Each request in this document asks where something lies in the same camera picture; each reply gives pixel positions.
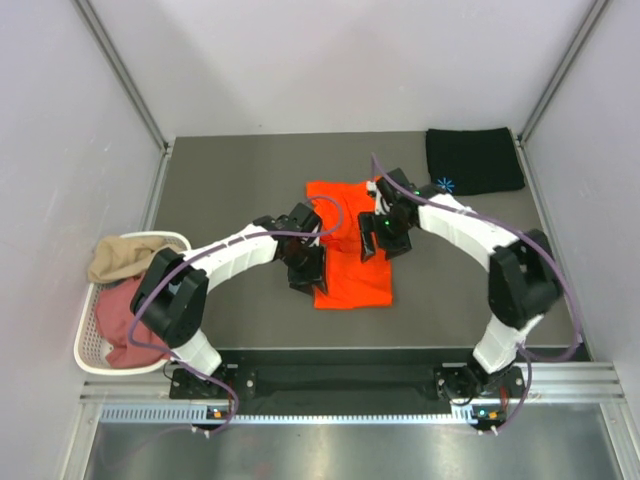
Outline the orange t shirt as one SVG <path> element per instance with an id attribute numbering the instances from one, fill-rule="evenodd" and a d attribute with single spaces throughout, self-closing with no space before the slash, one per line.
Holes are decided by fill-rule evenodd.
<path id="1" fill-rule="evenodd" d="M 366 184 L 313 181 L 306 184 L 315 212 L 330 235 L 320 238 L 326 247 L 327 291 L 316 290 L 319 310 L 389 307 L 393 302 L 392 267 L 382 251 L 366 262 L 360 258 L 358 215 L 375 208 Z"/>

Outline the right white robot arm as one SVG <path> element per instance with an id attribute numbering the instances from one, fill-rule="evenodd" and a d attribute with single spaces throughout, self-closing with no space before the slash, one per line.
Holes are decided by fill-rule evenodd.
<path id="1" fill-rule="evenodd" d="M 358 216 L 361 259 L 378 251 L 386 259 L 408 253 L 410 231 L 419 229 L 446 240 L 469 255 L 488 274 L 491 317 L 467 363 L 467 384 L 487 396 L 498 389 L 517 349 L 563 294 L 549 262 L 551 252 L 540 230 L 524 239 L 479 217 L 441 187 L 416 187 L 401 169 L 365 184 L 374 208 Z"/>

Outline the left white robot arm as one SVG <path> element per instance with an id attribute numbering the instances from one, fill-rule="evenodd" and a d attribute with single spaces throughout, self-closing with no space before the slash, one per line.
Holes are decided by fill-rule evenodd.
<path id="1" fill-rule="evenodd" d="M 206 247 L 176 253 L 162 249 L 136 290 L 130 309 L 169 350 L 194 369 L 192 384 L 205 396 L 226 387 L 221 355 L 201 329 L 210 291 L 235 276 L 277 260 L 287 267 L 289 287 L 305 294 L 327 291 L 326 249 L 320 216 L 299 203 L 287 215 L 263 216 L 238 233 Z"/>

